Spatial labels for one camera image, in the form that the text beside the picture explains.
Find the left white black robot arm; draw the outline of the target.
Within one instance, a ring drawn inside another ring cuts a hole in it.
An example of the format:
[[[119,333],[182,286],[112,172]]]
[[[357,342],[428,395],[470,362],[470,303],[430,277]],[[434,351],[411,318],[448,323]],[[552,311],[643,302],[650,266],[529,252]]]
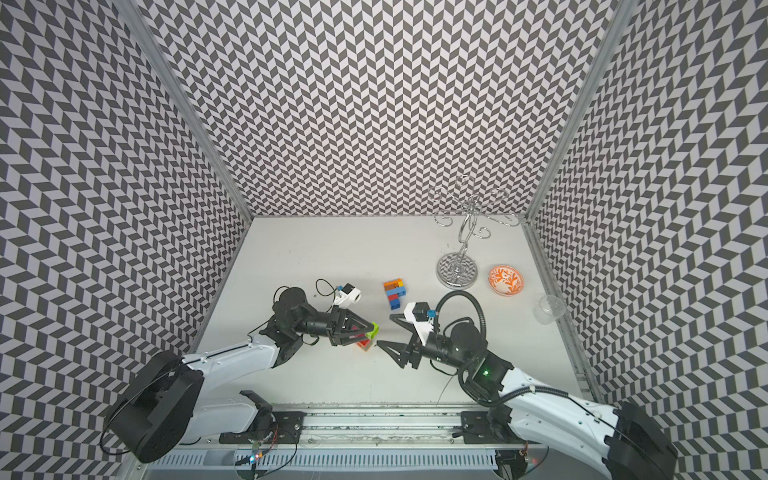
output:
[[[105,410],[103,431],[122,442],[122,454],[131,453],[142,463],[212,435],[276,441],[280,427],[271,404],[252,390],[225,398],[222,389],[287,363],[307,336],[346,346],[374,331],[373,323],[350,309],[361,297],[357,287],[340,286],[332,297],[329,310],[319,311],[303,289],[287,287],[273,302],[270,318],[248,332],[246,340],[204,353],[154,355]]]

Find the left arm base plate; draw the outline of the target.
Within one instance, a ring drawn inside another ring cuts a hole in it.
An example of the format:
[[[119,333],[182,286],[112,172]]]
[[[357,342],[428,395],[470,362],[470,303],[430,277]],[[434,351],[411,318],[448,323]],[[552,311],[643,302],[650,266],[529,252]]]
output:
[[[241,433],[222,433],[220,444],[265,443],[294,444],[301,438],[306,414],[301,411],[275,411],[258,414],[251,425]]]

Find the lime green lego brick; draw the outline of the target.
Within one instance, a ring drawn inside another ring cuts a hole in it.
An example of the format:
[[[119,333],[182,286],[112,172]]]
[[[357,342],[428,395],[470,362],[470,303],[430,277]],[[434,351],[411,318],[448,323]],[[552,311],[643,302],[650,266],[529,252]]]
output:
[[[378,333],[379,333],[379,325],[377,323],[372,323],[372,329],[369,332],[367,332],[365,336],[369,340],[374,340],[378,335]]]

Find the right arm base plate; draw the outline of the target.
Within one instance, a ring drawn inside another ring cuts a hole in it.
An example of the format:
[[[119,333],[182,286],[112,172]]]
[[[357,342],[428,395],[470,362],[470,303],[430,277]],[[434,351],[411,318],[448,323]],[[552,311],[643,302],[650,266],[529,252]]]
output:
[[[511,410],[503,407],[491,410],[469,410],[460,413],[460,425],[452,432],[465,444],[524,445],[526,441],[510,426]]]

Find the light blue lego plate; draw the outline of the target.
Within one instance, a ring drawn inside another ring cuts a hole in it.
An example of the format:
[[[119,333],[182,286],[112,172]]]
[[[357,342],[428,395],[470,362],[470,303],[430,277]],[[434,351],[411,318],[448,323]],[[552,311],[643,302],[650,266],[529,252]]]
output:
[[[394,296],[396,298],[399,298],[404,296],[405,294],[406,294],[406,289],[404,287],[397,287],[397,288],[393,288],[391,290],[386,291],[387,297]]]

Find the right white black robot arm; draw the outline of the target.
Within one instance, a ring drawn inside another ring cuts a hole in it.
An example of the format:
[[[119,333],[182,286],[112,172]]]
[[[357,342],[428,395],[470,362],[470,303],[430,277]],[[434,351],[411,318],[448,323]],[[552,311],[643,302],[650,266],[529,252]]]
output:
[[[451,291],[436,307],[411,302],[391,321],[408,342],[380,341],[396,364],[418,368],[424,359],[456,370],[462,391],[488,410],[502,410],[507,428],[590,466],[608,479],[671,479],[678,451],[643,408],[573,396],[547,385],[488,348],[487,323],[469,292]]]

